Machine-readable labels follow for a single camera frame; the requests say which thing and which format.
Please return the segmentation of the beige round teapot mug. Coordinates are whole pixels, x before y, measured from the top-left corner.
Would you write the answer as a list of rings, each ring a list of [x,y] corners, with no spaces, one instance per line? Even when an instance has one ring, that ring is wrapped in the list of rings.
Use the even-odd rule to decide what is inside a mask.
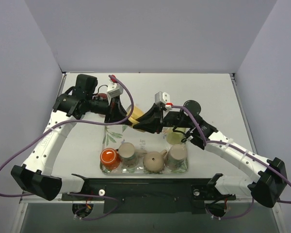
[[[143,158],[144,169],[151,173],[161,172],[164,168],[164,157],[166,154],[167,150],[148,152]]]

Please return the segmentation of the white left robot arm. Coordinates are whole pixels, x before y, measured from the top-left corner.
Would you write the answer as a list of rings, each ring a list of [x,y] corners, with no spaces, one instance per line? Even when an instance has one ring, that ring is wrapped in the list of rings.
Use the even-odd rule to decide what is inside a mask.
[[[83,116],[87,112],[108,114],[109,100],[95,100],[97,78],[80,74],[75,86],[59,95],[43,134],[34,140],[35,148],[21,166],[15,165],[11,175],[22,190],[46,200],[58,194],[73,193],[84,200],[89,197],[90,187],[78,175],[55,177],[52,175],[56,158],[77,123],[89,123]]]

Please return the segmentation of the cream floral mug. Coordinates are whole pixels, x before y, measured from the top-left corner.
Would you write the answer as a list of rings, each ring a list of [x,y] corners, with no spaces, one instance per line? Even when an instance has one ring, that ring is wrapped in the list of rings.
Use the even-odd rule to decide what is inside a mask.
[[[180,168],[187,158],[187,149],[184,144],[175,144],[168,151],[165,157],[165,165],[170,170]]]

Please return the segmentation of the lime green mug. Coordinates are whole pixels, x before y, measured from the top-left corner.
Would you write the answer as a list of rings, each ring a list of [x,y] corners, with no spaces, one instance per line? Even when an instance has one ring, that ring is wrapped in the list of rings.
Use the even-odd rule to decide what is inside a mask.
[[[166,141],[170,145],[176,145],[176,144],[181,144],[181,140],[184,137],[184,134],[186,132],[185,128],[176,128],[176,131],[173,131],[173,128],[167,128],[166,129]]]

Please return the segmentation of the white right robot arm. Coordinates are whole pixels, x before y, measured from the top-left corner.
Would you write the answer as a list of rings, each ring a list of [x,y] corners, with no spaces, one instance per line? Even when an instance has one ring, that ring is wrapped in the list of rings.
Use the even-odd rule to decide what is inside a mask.
[[[148,133],[160,133],[164,127],[186,128],[187,141],[226,160],[246,175],[246,178],[215,175],[214,182],[207,186],[211,198],[229,194],[251,196],[265,207],[274,207],[288,184],[285,163],[277,157],[271,160],[246,150],[207,123],[200,113],[201,106],[195,100],[182,106],[159,102],[137,116],[133,127]]]

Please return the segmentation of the yellow mug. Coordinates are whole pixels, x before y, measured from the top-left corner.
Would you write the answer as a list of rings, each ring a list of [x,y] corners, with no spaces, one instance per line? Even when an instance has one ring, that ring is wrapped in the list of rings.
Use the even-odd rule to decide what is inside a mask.
[[[127,111],[127,116],[128,116],[131,112],[131,105],[128,106],[126,111]],[[144,115],[143,111],[141,109],[139,109],[136,105],[134,105],[133,112],[130,115],[130,117],[128,118],[128,121],[130,123],[132,123],[132,125],[130,125],[130,128],[134,129],[133,126],[135,126],[136,124],[139,124],[139,121],[137,121],[137,119],[143,115]],[[140,129],[134,129],[134,130],[145,133],[145,131],[140,130]]]

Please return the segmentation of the floral leaf serving tray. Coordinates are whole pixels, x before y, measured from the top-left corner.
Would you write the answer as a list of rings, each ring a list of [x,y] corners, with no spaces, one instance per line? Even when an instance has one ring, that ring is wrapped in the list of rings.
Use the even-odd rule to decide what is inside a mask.
[[[143,133],[126,125],[106,126],[100,170],[111,175],[183,174],[189,170],[184,129]]]

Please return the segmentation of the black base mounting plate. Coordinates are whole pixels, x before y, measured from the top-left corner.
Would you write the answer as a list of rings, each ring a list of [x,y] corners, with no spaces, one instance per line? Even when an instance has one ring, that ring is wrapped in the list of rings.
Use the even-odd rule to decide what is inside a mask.
[[[220,194],[210,178],[93,178],[85,180],[81,192],[62,199],[103,201],[105,214],[204,214],[207,202],[236,197]]]

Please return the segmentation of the cream coral pattern mug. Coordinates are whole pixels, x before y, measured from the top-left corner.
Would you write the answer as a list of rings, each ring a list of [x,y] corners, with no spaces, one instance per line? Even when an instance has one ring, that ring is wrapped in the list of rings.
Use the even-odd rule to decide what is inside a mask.
[[[134,168],[138,165],[139,159],[147,154],[144,149],[136,149],[132,143],[122,143],[118,149],[118,154],[121,159],[123,168]]]

